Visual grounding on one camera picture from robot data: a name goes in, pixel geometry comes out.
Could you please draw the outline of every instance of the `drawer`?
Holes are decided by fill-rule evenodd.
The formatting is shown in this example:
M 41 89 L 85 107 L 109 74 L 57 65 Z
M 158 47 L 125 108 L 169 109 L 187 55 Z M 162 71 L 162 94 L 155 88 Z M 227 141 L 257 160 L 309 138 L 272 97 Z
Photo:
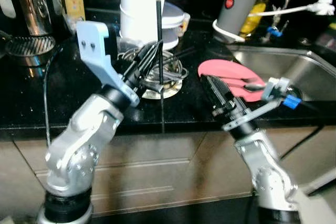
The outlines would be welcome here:
M 102 151 L 98 165 L 110 166 L 166 159 L 191 159 L 205 133 L 116 136 Z M 16 140 L 34 171 L 46 170 L 45 140 Z
M 170 206 L 173 202 L 172 193 L 173 189 L 167 187 L 135 195 L 93 195 L 91 197 L 93 214 L 100 216 L 121 214 Z
M 133 163 L 115 167 L 98 166 L 92 185 L 92 195 L 141 194 L 152 188 L 173 187 L 186 170 L 187 159 L 170 159 L 159 162 Z M 47 171 L 37 172 L 45 186 Z

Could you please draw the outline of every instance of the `black cable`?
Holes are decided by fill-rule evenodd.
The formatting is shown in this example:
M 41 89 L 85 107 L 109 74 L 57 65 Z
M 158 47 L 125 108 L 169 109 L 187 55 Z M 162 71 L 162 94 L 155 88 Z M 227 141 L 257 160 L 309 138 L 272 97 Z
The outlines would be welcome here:
M 318 134 L 322 129 L 324 128 L 324 125 L 320 125 L 318 126 L 313 132 L 311 132 L 308 136 L 306 136 L 304 139 L 302 139 L 301 141 L 299 141 L 298 143 L 296 143 L 292 148 L 290 148 L 289 150 L 287 150 L 285 153 L 283 153 L 280 157 L 280 160 L 284 159 L 285 157 L 287 157 L 290 153 L 292 153 L 295 149 L 297 149 L 298 147 L 300 147 L 302 144 L 304 144 L 306 141 L 310 140 L 313 136 L 315 136 L 316 134 Z
M 173 56 L 170 56 L 169 58 L 165 59 L 163 61 L 163 65 L 166 65 L 170 62 L 173 62 L 173 61 L 176 61 L 176 60 L 179 60 L 185 56 L 188 56 L 188 55 L 191 55 L 191 54 L 194 54 L 195 52 L 197 52 L 197 50 L 195 49 L 195 47 L 189 47 L 187 49 L 184 49 L 176 54 L 174 54 Z M 156 63 L 153 67 L 154 68 L 158 68 L 159 67 L 159 64 Z
M 51 139 L 50 139 L 50 126 L 49 126 L 49 114 L 48 114 L 48 103 L 47 103 L 47 94 L 48 94 L 48 79 L 49 79 L 49 72 L 50 72 L 50 67 L 55 58 L 58 56 L 60 52 L 63 51 L 63 44 L 59 44 L 53 55 L 49 58 L 46 69 L 45 69 L 45 74 L 43 78 L 43 100 L 44 100 L 44 115 L 45 115 L 45 123 L 46 123 L 46 137 L 47 137 L 47 147 L 50 146 L 51 144 Z

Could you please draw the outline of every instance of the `yellow bottle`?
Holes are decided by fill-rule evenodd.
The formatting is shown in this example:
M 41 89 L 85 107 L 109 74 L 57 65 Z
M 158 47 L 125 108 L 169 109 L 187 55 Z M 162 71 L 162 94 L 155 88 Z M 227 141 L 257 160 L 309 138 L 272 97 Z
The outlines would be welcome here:
M 261 13 L 266 9 L 268 0 L 256 0 L 250 13 Z M 240 30 L 240 36 L 247 39 L 250 37 L 260 23 L 261 16 L 247 17 Z

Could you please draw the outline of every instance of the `white stacked container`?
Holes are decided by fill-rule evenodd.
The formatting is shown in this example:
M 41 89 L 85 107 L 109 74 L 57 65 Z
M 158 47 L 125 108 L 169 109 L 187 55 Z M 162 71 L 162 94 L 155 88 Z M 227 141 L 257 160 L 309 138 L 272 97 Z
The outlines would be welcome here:
M 164 0 L 161 0 L 161 3 L 163 49 L 167 50 L 175 47 L 179 41 L 174 28 L 182 23 L 184 13 L 178 7 L 165 3 Z M 158 39 L 156 0 L 121 0 L 120 11 L 121 37 L 143 44 Z

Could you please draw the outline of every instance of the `white cable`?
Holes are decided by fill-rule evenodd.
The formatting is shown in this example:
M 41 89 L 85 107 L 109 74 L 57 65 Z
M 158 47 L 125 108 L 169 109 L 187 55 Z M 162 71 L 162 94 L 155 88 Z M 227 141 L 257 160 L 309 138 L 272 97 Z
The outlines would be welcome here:
M 333 15 L 335 11 L 335 7 L 332 5 L 332 0 L 318 0 L 316 3 L 306 6 L 300 6 L 296 8 L 284 9 L 284 10 L 276 10 L 274 12 L 263 12 L 263 13 L 251 13 L 248 16 L 273 16 L 273 15 L 281 15 L 286 13 L 295 13 L 303 10 L 309 10 L 311 12 L 316 13 L 317 15 Z
M 230 37 L 230 38 L 232 38 L 232 39 L 235 39 L 235 40 L 238 41 L 238 42 L 245 42 L 245 39 L 244 39 L 243 37 L 238 36 L 238 35 L 235 35 L 235 34 L 233 34 L 233 33 L 230 33 L 230 32 L 228 32 L 228 31 L 225 31 L 225 30 L 219 28 L 219 27 L 217 26 L 217 20 L 213 21 L 213 23 L 212 23 L 212 27 L 213 27 L 217 32 L 219 32 L 220 34 L 223 34 L 223 35 L 228 36 L 228 37 Z
M 286 13 L 295 13 L 295 12 L 301 12 L 303 10 L 308 9 L 308 5 L 306 6 L 300 6 L 300 7 L 295 7 L 295 8 L 290 8 L 290 9 L 284 9 L 284 10 L 276 10 L 273 12 L 263 12 L 263 13 L 250 13 L 248 16 L 249 17 L 255 17 L 255 16 L 273 16 L 273 15 L 280 15 L 280 14 L 286 14 Z

